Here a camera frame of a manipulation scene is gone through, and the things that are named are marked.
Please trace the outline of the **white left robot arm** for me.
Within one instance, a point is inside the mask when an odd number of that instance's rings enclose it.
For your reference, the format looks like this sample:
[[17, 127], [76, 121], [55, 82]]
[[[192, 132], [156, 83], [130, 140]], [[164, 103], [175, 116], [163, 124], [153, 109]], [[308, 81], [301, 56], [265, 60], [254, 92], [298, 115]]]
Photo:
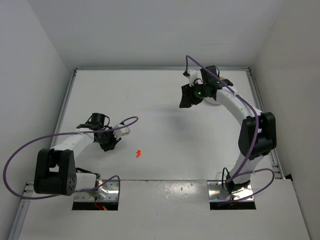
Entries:
[[122, 137], [130, 133], [123, 123], [115, 125], [116, 130], [106, 126], [106, 117], [93, 113], [76, 127], [77, 134], [38, 152], [33, 185], [37, 194], [72, 195], [77, 189], [76, 157], [93, 143], [99, 144], [105, 152], [113, 150]]

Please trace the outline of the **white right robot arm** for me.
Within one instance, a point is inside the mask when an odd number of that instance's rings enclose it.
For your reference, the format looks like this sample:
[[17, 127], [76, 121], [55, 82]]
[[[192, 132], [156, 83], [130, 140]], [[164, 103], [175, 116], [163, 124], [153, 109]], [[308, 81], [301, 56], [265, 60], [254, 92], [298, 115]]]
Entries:
[[217, 75], [215, 66], [200, 71], [185, 70], [183, 75], [188, 78], [188, 83], [181, 87], [181, 109], [212, 99], [224, 106], [240, 124], [240, 154], [222, 186], [228, 193], [246, 188], [258, 163], [277, 145], [275, 116], [253, 107], [238, 94], [230, 80]]

